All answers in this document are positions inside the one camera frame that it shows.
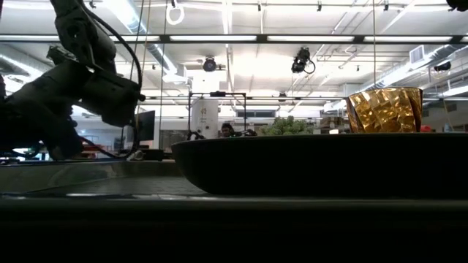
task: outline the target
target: black bowl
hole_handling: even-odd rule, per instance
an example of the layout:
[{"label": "black bowl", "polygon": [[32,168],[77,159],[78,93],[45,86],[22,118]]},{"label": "black bowl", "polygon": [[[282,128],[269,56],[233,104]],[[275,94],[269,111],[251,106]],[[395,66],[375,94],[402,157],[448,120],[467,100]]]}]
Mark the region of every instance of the black bowl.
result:
[{"label": "black bowl", "polygon": [[176,164],[211,194],[466,198],[468,134],[321,134],[179,142]]}]

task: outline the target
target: ceiling light fixture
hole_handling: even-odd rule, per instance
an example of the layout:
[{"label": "ceiling light fixture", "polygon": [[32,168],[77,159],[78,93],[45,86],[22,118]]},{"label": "ceiling light fixture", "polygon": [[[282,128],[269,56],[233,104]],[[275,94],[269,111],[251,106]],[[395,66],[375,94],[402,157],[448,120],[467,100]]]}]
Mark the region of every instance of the ceiling light fixture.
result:
[{"label": "ceiling light fixture", "polygon": [[19,2],[19,1],[5,1],[4,8],[10,9],[24,9],[24,10],[53,10],[52,4],[44,2]]},{"label": "ceiling light fixture", "polygon": [[352,36],[268,36],[268,41],[284,42],[352,42]]},{"label": "ceiling light fixture", "polygon": [[0,35],[0,41],[60,41],[59,36],[48,35]]},{"label": "ceiling light fixture", "polygon": [[[117,37],[115,36],[109,36],[111,40],[113,41],[118,41]],[[148,41],[148,42],[157,42],[160,41],[161,38],[159,36],[145,36],[145,35],[140,35],[140,36],[122,36],[122,38],[125,41],[128,42],[134,42],[138,40],[143,40],[143,41]]]},{"label": "ceiling light fixture", "polygon": [[235,42],[235,41],[256,41],[257,36],[241,36],[241,35],[224,35],[224,36],[216,36],[216,35],[179,35],[179,36],[170,36],[171,41],[227,41],[227,42]]},{"label": "ceiling light fixture", "polygon": [[[375,42],[449,42],[453,37],[375,37]],[[373,42],[374,37],[364,37],[364,42]]]},{"label": "ceiling light fixture", "polygon": [[455,95],[459,95],[459,94],[463,94],[463,93],[466,93],[468,92],[468,85],[466,86],[463,86],[463,87],[460,87],[460,88],[452,88],[446,92],[443,92],[441,94],[439,94],[439,97],[440,98],[445,98],[445,97],[449,97],[449,96],[455,96]]}]

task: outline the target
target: security camera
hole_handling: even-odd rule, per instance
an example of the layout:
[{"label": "security camera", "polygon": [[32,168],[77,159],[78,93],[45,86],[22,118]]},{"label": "security camera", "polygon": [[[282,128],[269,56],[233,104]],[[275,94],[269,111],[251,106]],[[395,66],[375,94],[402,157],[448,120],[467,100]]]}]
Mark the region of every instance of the security camera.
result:
[{"label": "security camera", "polygon": [[468,2],[466,0],[447,0],[447,4],[452,8],[450,11],[457,9],[460,12],[468,10]]},{"label": "security camera", "polygon": [[213,57],[207,57],[205,63],[203,63],[203,70],[205,72],[213,72],[216,70],[216,62]]},{"label": "security camera", "polygon": [[[314,70],[311,72],[306,71],[308,64],[314,65]],[[310,52],[308,47],[301,47],[297,56],[294,58],[294,62],[291,66],[292,73],[301,73],[305,72],[307,74],[312,74],[315,72],[315,63],[310,59]]]},{"label": "security camera", "polygon": [[436,72],[441,72],[441,71],[448,71],[451,68],[452,68],[452,63],[449,61],[449,62],[443,63],[441,65],[435,66],[434,70]]},{"label": "security camera", "polygon": [[[280,92],[279,97],[287,97],[287,95],[286,95],[285,92]],[[278,102],[286,102],[286,100],[285,99],[278,99]]]}]

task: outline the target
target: green plant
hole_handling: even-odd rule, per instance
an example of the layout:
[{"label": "green plant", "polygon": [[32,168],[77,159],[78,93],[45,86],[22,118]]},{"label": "green plant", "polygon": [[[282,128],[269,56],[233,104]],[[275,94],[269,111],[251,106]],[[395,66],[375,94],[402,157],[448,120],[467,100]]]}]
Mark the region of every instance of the green plant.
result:
[{"label": "green plant", "polygon": [[307,126],[306,121],[294,121],[293,116],[287,118],[275,118],[272,125],[265,125],[260,128],[260,135],[297,135],[312,134],[313,128]]}]

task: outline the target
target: red object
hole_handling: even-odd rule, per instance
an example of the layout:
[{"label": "red object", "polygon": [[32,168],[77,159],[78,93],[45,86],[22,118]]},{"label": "red object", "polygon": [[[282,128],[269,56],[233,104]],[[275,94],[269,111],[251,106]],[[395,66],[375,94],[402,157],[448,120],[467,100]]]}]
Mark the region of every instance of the red object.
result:
[{"label": "red object", "polygon": [[422,125],[421,132],[432,132],[432,129],[429,125]]}]

